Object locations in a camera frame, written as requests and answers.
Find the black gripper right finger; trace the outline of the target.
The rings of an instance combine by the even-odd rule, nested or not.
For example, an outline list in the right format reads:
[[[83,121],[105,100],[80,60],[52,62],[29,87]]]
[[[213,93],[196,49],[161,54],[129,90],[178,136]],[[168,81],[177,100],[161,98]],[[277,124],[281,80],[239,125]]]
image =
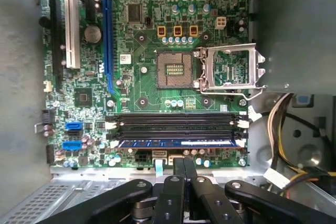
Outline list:
[[[196,199],[192,213],[211,223],[335,223],[335,217],[242,180],[221,188],[199,176],[189,158],[184,170],[187,188]]]

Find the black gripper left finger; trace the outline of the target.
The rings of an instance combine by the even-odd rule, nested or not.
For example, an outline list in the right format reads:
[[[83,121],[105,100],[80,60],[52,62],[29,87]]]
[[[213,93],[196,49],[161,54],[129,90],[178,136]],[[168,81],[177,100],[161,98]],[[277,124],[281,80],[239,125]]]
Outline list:
[[[175,158],[173,175],[155,184],[131,180],[54,214],[42,223],[183,223],[185,159]]]

